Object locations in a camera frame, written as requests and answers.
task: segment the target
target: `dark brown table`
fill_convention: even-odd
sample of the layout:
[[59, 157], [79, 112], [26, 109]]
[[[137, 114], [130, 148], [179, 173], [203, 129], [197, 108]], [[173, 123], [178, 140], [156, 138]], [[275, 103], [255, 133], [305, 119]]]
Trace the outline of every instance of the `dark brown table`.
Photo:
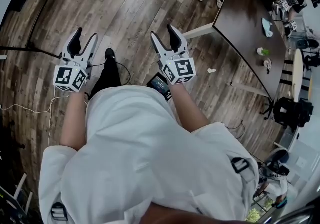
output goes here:
[[[264, 33], [262, 18], [273, 23], [273, 36]], [[264, 90], [232, 82], [232, 86], [264, 95], [272, 101], [276, 97], [282, 70], [285, 63], [286, 45], [270, 14], [260, 0], [224, 0], [213, 23], [184, 34], [186, 39], [218, 31], [235, 49], [261, 82]], [[257, 49], [270, 51], [268, 57], [260, 56]], [[263, 62], [270, 58], [270, 73]]]

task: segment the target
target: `black stand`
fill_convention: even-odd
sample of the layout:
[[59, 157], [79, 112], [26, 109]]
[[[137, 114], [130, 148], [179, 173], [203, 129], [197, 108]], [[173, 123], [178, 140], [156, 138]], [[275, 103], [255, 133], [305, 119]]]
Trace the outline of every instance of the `black stand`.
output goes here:
[[37, 48], [35, 46], [35, 44], [31, 41], [31, 38], [34, 34], [34, 31], [35, 31], [35, 28], [36, 28], [36, 24], [37, 22], [39, 21], [39, 18], [44, 10], [44, 8], [46, 7], [46, 4], [48, 3], [49, 0], [45, 0], [42, 8], [40, 9], [38, 15], [36, 16], [37, 18], [35, 19], [33, 25], [32, 25], [32, 29], [31, 29], [31, 32], [29, 34], [29, 37], [28, 37], [28, 40], [26, 42], [26, 45], [25, 45], [25, 48], [24, 47], [11, 47], [11, 46], [0, 46], [0, 50], [13, 50], [13, 51], [27, 51], [27, 52], [38, 52], [38, 53], [43, 53], [43, 54], [46, 54], [46, 55], [49, 55], [49, 56], [52, 56], [52, 57], [55, 57], [55, 58], [58, 58], [60, 59], [59, 56], [57, 55], [54, 55], [52, 53], [49, 53], [47, 51], [44, 51], [44, 50], [41, 50], [39, 48]]
[[267, 116], [267, 117], [264, 117], [264, 120], [268, 120], [268, 119], [270, 118], [271, 113], [272, 113], [272, 111], [274, 110], [274, 107], [275, 107], [275, 102], [272, 101], [270, 98], [268, 98], [268, 100], [269, 100], [269, 107], [268, 107], [268, 109], [265, 110], [264, 112], [263, 112], [263, 111], [260, 112], [260, 114], [262, 114], [262, 115], [264, 115], [264, 114], [266, 114], [267, 112], [269, 112], [269, 113], [268, 113], [268, 116]]

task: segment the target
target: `person wearing white shirt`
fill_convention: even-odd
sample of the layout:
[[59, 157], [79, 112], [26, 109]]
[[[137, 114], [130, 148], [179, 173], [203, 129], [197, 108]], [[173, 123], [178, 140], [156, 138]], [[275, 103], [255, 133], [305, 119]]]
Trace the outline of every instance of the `person wearing white shirt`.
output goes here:
[[165, 98], [120, 86], [112, 49], [90, 96], [71, 93], [59, 145], [43, 154], [43, 222], [240, 224], [258, 186], [256, 161], [224, 124], [210, 124], [182, 84]]

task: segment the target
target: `black buckle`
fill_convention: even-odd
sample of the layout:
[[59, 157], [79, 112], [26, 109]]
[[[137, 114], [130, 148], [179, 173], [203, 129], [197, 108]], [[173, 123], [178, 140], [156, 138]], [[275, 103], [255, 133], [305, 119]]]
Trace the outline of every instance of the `black buckle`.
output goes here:
[[[241, 160], [243, 160], [243, 162], [245, 163], [245, 166], [243, 166], [240, 169], [238, 169], [238, 167], [236, 166], [236, 163], [238, 163]], [[232, 167], [233, 167], [233, 169], [235, 170], [235, 172], [237, 174], [241, 173], [243, 170], [247, 169], [250, 166], [249, 161], [247, 159], [244, 159], [244, 158], [233, 158], [231, 160], [231, 164], [232, 164]]]
[[68, 214], [63, 203], [56, 202], [51, 207], [51, 215], [55, 221], [67, 221]]

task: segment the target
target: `wooden floor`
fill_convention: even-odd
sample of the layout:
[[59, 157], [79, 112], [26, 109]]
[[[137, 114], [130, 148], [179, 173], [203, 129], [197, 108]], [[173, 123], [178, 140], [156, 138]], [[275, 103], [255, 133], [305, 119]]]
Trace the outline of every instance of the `wooden floor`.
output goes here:
[[[0, 45], [25, 46], [32, 24], [44, 0], [27, 0], [20, 13], [8, 14], [0, 32]], [[151, 46], [150, 32], [155, 31], [166, 43], [171, 23], [181, 32], [213, 22], [217, 14], [216, 0], [49, 0], [32, 41], [38, 48], [59, 55], [69, 35], [83, 28], [83, 42], [93, 33], [99, 36], [95, 64], [104, 62], [104, 51], [112, 47], [117, 61], [126, 65], [132, 74], [131, 84], [142, 85], [157, 70], [157, 55]], [[260, 86], [257, 78], [235, 51], [218, 35], [209, 34], [189, 41], [197, 77], [186, 84], [194, 100], [208, 118], [236, 127], [232, 130], [243, 145], [259, 158], [264, 158], [281, 132], [273, 120], [265, 121], [259, 114], [266, 98], [245, 92], [228, 83], [234, 78], [251, 86]], [[37, 111], [49, 109], [54, 96], [52, 86], [55, 65], [59, 60], [41, 53], [1, 51], [8, 59], [0, 63], [0, 103], [3, 108], [20, 104]], [[215, 68], [209, 74], [208, 68]], [[101, 73], [93, 69], [90, 92]], [[120, 69], [122, 81], [128, 78]], [[281, 86], [286, 95], [288, 86]], [[56, 91], [56, 96], [68, 94]], [[57, 99], [52, 105], [50, 144], [57, 144], [61, 134], [68, 99]], [[36, 114], [15, 106], [3, 112], [5, 125], [14, 120], [14, 134], [20, 143], [22, 165], [28, 174], [27, 183], [38, 191], [39, 173], [44, 149], [48, 146], [50, 113]]]

